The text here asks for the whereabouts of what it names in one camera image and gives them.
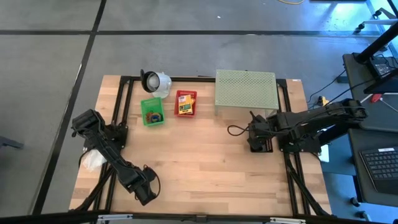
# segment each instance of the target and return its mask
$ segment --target green basket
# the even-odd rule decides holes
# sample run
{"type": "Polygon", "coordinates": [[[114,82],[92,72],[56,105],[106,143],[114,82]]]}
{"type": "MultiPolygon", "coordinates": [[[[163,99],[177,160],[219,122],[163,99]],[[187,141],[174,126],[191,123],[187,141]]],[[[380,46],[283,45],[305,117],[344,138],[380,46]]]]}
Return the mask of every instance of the green basket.
{"type": "Polygon", "coordinates": [[[151,98],[148,100],[141,100],[141,113],[142,113],[142,121],[145,126],[155,126],[158,124],[164,123],[164,110],[162,99],[160,97],[151,98]],[[160,113],[162,115],[162,121],[156,123],[147,123],[146,114],[149,112],[160,113]]]}

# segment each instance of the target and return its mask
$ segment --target concrete floor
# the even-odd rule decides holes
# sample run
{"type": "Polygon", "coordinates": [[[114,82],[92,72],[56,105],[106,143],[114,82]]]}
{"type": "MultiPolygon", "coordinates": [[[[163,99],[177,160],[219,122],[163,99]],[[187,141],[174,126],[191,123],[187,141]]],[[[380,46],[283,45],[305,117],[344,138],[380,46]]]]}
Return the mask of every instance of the concrete floor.
{"type": "MultiPolygon", "coordinates": [[[[91,30],[99,5],[99,0],[0,1],[0,30],[91,30]]],[[[352,31],[370,17],[365,2],[305,1],[291,6],[276,0],[114,0],[107,2],[99,29],[333,32],[352,31]]],[[[365,30],[375,31],[377,27],[367,26],[365,30]]],[[[87,40],[87,35],[0,35],[0,136],[25,144],[21,151],[8,147],[0,150],[0,217],[29,212],[87,40]]],[[[172,76],[213,77],[216,69],[274,72],[277,78],[302,79],[309,97],[344,70],[343,54],[360,52],[373,40],[269,35],[97,35],[72,118],[94,107],[103,75],[138,75],[141,68],[172,76]]],[[[333,98],[347,87],[334,83],[322,94],[333,98]]],[[[83,140],[71,138],[71,133],[68,130],[63,143],[45,213],[68,209],[83,145],[83,140]]],[[[336,199],[349,197],[338,188],[342,182],[353,184],[344,178],[325,179],[333,213],[355,218],[351,206],[336,199]]],[[[378,209],[385,208],[375,205],[371,210],[378,209]]],[[[373,220],[393,219],[388,215],[377,218],[373,220]]]]}

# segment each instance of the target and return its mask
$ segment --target wooden table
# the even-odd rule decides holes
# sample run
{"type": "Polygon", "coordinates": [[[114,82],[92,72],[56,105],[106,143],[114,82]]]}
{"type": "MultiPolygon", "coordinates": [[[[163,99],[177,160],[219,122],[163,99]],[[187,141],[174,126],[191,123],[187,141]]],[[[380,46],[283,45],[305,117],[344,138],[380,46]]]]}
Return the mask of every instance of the wooden table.
{"type": "MultiPolygon", "coordinates": [[[[120,76],[105,75],[95,110],[110,123],[120,76]]],[[[293,112],[307,109],[300,80],[287,80],[293,112]]],[[[282,89],[278,89],[282,111],[285,110],[282,89]]],[[[152,167],[162,185],[159,197],[142,206],[116,182],[112,211],[129,213],[178,213],[209,215],[280,215],[291,216],[289,190],[283,154],[276,138],[273,153],[251,153],[247,134],[230,136],[230,124],[246,127],[251,116],[246,108],[220,108],[214,112],[215,84],[210,82],[173,82],[170,96],[163,100],[165,124],[145,127],[140,101],[151,98],[140,82],[134,82],[127,125],[129,134],[122,156],[142,167],[152,167]],[[177,90],[198,92],[194,118],[174,116],[177,90]]],[[[254,114],[270,111],[253,110],[254,114]]],[[[305,183],[323,209],[330,212],[328,196],[319,160],[301,153],[305,183]]],[[[80,167],[70,208],[79,206],[98,182],[99,170],[80,167]]],[[[157,182],[151,183],[157,191],[157,182]]],[[[298,208],[303,212],[300,192],[295,186],[298,208]]],[[[101,198],[104,207],[107,187],[101,198]]]]}

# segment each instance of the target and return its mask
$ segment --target keyboard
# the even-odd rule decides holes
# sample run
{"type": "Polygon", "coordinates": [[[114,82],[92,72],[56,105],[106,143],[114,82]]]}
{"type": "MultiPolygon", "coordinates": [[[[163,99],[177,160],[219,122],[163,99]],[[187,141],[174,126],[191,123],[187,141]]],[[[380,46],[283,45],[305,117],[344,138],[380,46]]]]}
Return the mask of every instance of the keyboard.
{"type": "Polygon", "coordinates": [[[398,195],[398,149],[361,151],[361,157],[374,188],[380,193],[398,195]]]}

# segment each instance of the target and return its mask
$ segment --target red plastic bin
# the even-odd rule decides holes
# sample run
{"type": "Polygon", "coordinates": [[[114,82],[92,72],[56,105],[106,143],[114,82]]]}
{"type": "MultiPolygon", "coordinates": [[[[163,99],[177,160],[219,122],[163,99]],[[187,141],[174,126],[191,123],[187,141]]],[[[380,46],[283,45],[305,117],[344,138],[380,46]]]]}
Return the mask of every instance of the red plastic bin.
{"type": "Polygon", "coordinates": [[[182,118],[193,118],[194,115],[197,113],[197,92],[196,91],[189,91],[189,90],[177,90],[175,94],[175,106],[174,106],[174,115],[179,116],[182,118]],[[195,99],[195,102],[192,105],[192,114],[179,114],[178,113],[178,98],[180,96],[191,95],[191,98],[195,99]]]}

